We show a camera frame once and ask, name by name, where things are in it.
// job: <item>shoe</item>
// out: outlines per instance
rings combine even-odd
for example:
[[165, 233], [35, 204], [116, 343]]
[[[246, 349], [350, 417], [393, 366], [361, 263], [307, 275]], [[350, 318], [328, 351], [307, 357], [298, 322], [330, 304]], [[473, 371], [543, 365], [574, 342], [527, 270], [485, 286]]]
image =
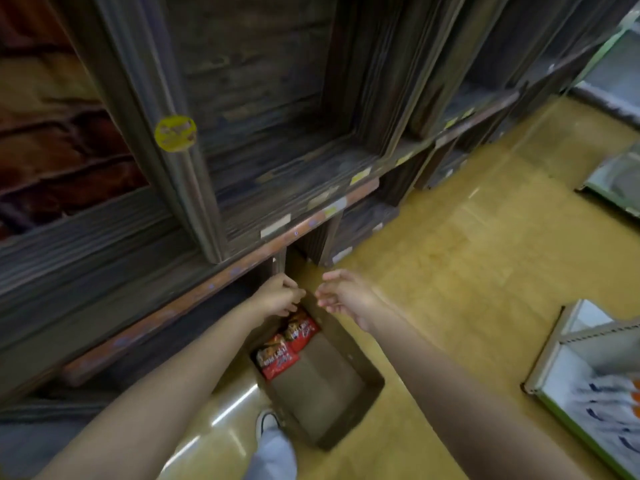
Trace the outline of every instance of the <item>shoe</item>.
[[258, 415], [255, 422], [255, 439], [260, 442], [262, 434], [269, 428], [280, 428], [280, 421], [273, 410], [265, 409]]

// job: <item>pants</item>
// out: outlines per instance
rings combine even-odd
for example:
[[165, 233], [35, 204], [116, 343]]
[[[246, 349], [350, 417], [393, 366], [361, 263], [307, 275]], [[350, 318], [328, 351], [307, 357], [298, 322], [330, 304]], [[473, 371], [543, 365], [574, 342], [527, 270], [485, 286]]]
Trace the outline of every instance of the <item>pants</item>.
[[298, 466], [293, 446], [280, 428], [262, 433], [244, 480], [296, 480]]

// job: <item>glossy floor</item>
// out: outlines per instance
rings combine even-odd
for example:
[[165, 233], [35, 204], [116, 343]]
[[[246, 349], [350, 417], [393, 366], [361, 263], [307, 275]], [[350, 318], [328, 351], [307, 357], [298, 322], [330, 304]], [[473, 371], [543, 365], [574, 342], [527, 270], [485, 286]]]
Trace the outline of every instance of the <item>glossy floor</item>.
[[[340, 263], [402, 306], [421, 333], [514, 403], [593, 478], [612, 474], [519, 384], [562, 304], [589, 298], [618, 318], [640, 312], [638, 227], [573, 192], [604, 156], [637, 138], [576, 101], [550, 102], [476, 151], [443, 185], [412, 193], [398, 219]], [[313, 289], [320, 270], [291, 264]], [[343, 323], [387, 385], [331, 452], [295, 444], [299, 478], [464, 478], [377, 345]], [[238, 358], [161, 478], [241, 478], [266, 404]]]

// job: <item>hand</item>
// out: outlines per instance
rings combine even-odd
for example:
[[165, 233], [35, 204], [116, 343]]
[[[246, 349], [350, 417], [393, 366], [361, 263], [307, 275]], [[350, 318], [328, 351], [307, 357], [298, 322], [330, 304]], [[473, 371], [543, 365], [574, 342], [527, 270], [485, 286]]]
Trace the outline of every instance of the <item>hand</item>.
[[341, 313], [355, 320], [364, 331], [372, 331], [374, 320], [390, 310], [388, 304], [361, 277], [346, 269], [336, 269], [322, 275], [318, 286], [318, 306], [329, 313]]
[[295, 303], [300, 302], [305, 293], [295, 281], [280, 273], [264, 282], [247, 302], [261, 319], [271, 315], [286, 317], [298, 309]]

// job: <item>open brown box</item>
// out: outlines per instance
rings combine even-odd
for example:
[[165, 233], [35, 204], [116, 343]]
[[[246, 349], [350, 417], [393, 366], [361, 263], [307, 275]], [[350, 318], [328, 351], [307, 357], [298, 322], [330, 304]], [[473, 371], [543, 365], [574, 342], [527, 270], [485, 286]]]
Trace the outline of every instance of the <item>open brown box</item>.
[[[299, 361], [271, 381], [256, 364], [257, 382], [273, 403], [284, 427], [309, 445], [330, 450], [364, 418], [385, 380], [337, 318], [307, 291], [301, 305], [320, 331], [298, 354]], [[251, 354], [270, 339], [285, 319], [272, 317], [244, 343]]]

